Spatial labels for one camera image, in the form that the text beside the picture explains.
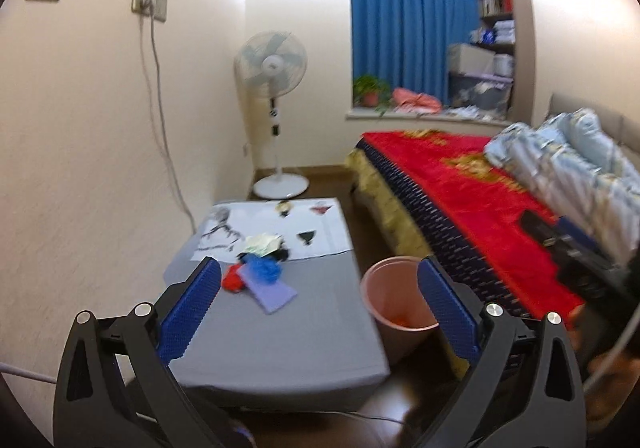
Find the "person right hand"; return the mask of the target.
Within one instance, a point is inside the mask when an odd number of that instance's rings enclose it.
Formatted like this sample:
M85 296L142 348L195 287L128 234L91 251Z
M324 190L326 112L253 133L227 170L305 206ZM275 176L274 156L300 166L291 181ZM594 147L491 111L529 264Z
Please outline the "person right hand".
M586 394L587 428L590 434L603 432L623 404L631 395L639 379L639 359L622 350L602 371L600 367L608 360L609 353L603 353L589 361L590 376L601 373L600 379Z

